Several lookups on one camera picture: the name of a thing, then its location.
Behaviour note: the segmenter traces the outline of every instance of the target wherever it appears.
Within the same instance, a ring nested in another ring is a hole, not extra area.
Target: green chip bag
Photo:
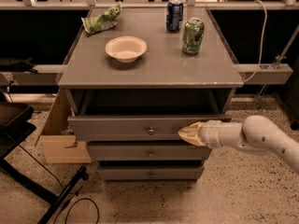
[[[81,18],[85,31],[88,34],[103,32],[118,23],[121,14],[121,4],[106,9],[102,15],[96,17]]]

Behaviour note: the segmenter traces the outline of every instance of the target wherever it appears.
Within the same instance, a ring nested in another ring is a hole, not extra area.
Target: terrazzo floor
[[[31,120],[37,130],[21,145],[66,185],[81,165],[46,164],[38,140],[53,97],[14,99],[27,101],[36,111],[41,111]],[[251,98],[234,98],[227,114],[232,115],[232,121],[263,115],[299,141],[299,131],[291,130],[290,116],[276,97],[263,98],[262,111],[257,110]],[[61,192],[58,182],[19,147],[7,160],[50,191]],[[81,198],[91,198],[99,209],[99,223],[299,223],[299,175],[275,155],[259,157],[228,147],[214,149],[197,182],[106,182],[99,178],[94,162],[86,167],[90,178],[77,183],[74,190],[83,188],[71,204]],[[64,223],[70,205],[55,223]],[[37,223],[49,208],[46,202],[3,173],[0,173],[0,206],[0,223],[12,224]],[[54,223],[56,216],[57,213],[50,223]],[[95,220],[93,203],[83,201],[73,207],[67,223],[95,223]]]

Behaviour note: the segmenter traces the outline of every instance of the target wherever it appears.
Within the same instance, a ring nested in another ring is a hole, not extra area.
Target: white bowl
[[[138,37],[121,36],[110,40],[106,53],[121,63],[132,63],[147,50],[147,43]]]

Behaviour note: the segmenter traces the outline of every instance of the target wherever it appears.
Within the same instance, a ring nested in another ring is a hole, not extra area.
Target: top drawer
[[[77,116],[68,123],[78,140],[179,140],[178,130],[198,120],[230,120],[225,115],[204,116]]]

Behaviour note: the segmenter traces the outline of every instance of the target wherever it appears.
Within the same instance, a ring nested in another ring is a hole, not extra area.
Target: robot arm
[[[299,143],[262,116],[250,116],[243,124],[219,120],[197,122],[180,129],[178,135],[196,146],[233,147],[253,155],[272,152],[299,174]]]

